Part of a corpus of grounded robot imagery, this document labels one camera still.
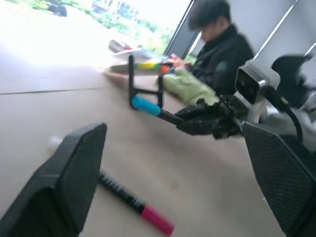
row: pink marker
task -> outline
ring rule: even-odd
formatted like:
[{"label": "pink marker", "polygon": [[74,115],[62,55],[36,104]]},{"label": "pink marker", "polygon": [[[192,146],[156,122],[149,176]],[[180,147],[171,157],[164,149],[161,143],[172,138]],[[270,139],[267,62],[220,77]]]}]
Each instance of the pink marker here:
[{"label": "pink marker", "polygon": [[162,233],[170,236],[174,230],[174,226],[165,217],[158,214],[152,207],[147,206],[142,200],[131,195],[126,189],[118,185],[107,174],[100,173],[99,183],[111,191],[115,196],[125,202],[128,206],[133,208],[141,217],[151,222]]}]

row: hand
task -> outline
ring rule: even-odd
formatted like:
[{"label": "hand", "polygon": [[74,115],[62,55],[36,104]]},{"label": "hand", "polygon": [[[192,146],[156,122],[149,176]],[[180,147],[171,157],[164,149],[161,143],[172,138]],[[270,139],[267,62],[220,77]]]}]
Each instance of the hand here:
[{"label": "hand", "polygon": [[175,55],[175,54],[171,55],[171,62],[173,63],[173,66],[175,68],[177,68],[177,67],[184,67],[186,65],[184,60],[182,58],[180,58],[179,56]]},{"label": "hand", "polygon": [[227,117],[220,103],[209,106],[204,100],[190,105],[175,114],[184,122],[177,128],[190,135],[213,135],[215,139],[223,139],[239,134],[239,128]]},{"label": "hand", "polygon": [[196,105],[189,105],[175,114],[184,120],[177,128],[190,135],[213,134],[219,123],[219,111],[219,103],[209,106],[199,100]]}]

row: person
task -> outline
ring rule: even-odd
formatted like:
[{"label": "person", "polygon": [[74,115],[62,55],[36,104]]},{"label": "person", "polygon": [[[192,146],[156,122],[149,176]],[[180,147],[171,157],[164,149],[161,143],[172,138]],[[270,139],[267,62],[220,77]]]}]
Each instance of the person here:
[{"label": "person", "polygon": [[253,58],[253,52],[232,23],[229,4],[225,0],[198,0],[189,16],[189,28],[201,31],[205,45],[193,65],[172,55],[174,66],[185,67],[197,80],[211,87],[217,96],[234,94],[237,69]]},{"label": "person", "polygon": [[[193,65],[186,64],[177,55],[172,56],[174,67],[186,68],[195,76],[190,83],[186,81],[187,90],[194,88],[195,93],[199,93],[199,88],[206,84],[215,91],[216,96],[233,95],[238,67],[252,59],[253,52],[245,37],[232,24],[229,4],[225,0],[196,2],[190,14],[189,27],[192,31],[201,31],[205,45]],[[172,78],[169,79],[166,78],[167,85],[172,81]],[[190,135],[213,134],[215,138],[238,134],[238,129],[229,118],[220,113],[220,103],[207,96],[195,98],[193,105],[176,113],[184,120],[177,126],[179,130]]]}]

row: green bag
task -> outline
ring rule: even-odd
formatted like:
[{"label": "green bag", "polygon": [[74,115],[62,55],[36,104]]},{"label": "green bag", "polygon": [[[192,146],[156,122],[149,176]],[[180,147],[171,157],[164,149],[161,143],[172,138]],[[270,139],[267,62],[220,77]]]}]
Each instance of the green bag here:
[{"label": "green bag", "polygon": [[185,104],[195,104],[198,99],[204,99],[209,105],[219,101],[211,87],[199,81],[185,68],[177,68],[174,74],[165,75],[163,85],[167,92]]}]

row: pink cap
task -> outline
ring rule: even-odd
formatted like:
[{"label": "pink cap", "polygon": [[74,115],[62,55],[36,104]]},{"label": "pink cap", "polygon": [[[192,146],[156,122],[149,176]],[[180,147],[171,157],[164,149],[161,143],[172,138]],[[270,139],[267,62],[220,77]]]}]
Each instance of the pink cap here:
[{"label": "pink cap", "polygon": [[174,230],[174,226],[166,218],[159,215],[152,207],[146,206],[142,217],[153,223],[165,235],[170,236]]}]

